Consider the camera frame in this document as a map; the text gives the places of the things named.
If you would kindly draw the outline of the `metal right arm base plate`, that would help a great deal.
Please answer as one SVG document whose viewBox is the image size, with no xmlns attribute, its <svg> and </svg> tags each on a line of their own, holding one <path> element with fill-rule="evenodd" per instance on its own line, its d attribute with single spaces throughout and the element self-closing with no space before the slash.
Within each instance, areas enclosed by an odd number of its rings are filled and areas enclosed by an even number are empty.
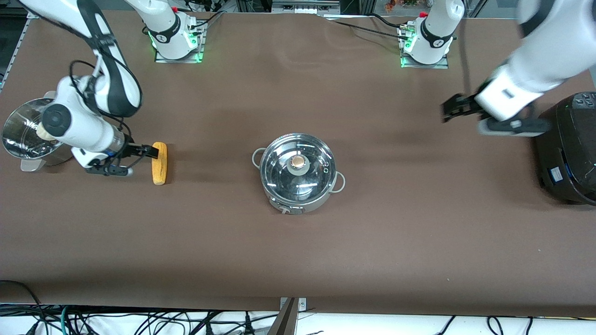
<svg viewBox="0 0 596 335">
<path fill-rule="evenodd" d="M 208 25 L 186 29 L 173 37 L 169 44 L 152 40 L 156 63 L 202 63 Z"/>
</svg>

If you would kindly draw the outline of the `black rice cooker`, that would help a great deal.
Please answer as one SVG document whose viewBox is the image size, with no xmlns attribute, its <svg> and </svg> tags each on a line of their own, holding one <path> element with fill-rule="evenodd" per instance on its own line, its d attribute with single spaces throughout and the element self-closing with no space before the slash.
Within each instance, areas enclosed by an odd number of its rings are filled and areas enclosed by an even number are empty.
<svg viewBox="0 0 596 335">
<path fill-rule="evenodd" d="M 563 203 L 596 207 L 596 92 L 575 93 L 541 117 L 553 125 L 534 141 L 542 189 Z"/>
</svg>

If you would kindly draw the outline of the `grey metal frame box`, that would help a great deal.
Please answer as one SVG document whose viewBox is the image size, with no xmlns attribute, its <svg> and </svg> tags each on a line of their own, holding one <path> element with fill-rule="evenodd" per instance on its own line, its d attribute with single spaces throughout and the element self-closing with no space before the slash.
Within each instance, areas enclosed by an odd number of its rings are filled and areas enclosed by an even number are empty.
<svg viewBox="0 0 596 335">
<path fill-rule="evenodd" d="M 271 13 L 313 13 L 340 15 L 339 0 L 271 0 Z"/>
</svg>

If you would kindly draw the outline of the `aluminium frame profile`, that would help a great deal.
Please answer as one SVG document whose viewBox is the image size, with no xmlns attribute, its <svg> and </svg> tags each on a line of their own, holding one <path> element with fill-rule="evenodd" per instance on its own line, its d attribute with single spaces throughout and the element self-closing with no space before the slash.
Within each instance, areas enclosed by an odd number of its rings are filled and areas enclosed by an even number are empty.
<svg viewBox="0 0 596 335">
<path fill-rule="evenodd" d="M 0 8 L 0 93 L 32 19 L 36 16 L 23 8 Z"/>
</svg>

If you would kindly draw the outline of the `yellow corn cob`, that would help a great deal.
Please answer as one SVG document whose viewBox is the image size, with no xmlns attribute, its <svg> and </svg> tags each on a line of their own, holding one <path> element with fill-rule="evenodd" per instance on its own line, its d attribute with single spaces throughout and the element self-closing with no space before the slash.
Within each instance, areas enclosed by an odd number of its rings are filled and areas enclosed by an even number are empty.
<svg viewBox="0 0 596 335">
<path fill-rule="evenodd" d="M 151 161 L 153 184 L 164 185 L 167 180 L 168 147 L 164 142 L 157 141 L 153 144 L 153 148 L 158 151 L 156 158 Z"/>
</svg>

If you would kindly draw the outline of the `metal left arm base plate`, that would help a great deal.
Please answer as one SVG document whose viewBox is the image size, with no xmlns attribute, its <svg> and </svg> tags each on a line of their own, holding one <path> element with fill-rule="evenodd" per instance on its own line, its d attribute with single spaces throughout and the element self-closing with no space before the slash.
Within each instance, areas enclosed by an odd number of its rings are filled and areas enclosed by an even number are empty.
<svg viewBox="0 0 596 335">
<path fill-rule="evenodd" d="M 447 69 L 447 53 L 453 42 L 453 37 L 447 40 L 428 40 L 419 34 L 415 26 L 405 26 L 396 29 L 400 41 L 401 68 Z"/>
</svg>

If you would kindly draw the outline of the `brown table mat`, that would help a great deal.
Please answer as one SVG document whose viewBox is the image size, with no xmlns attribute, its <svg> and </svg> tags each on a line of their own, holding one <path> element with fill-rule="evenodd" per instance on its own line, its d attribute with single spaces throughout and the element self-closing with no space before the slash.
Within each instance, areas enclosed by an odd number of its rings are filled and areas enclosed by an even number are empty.
<svg viewBox="0 0 596 335">
<path fill-rule="evenodd" d="M 0 279 L 43 303 L 596 316 L 596 208 L 543 192 L 530 140 L 441 122 L 519 45 L 475 19 L 442 70 L 315 15 L 224 13 L 200 64 L 157 64 L 133 11 L 106 11 L 143 105 L 130 177 L 76 161 L 26 173 L 0 141 Z"/>
</svg>

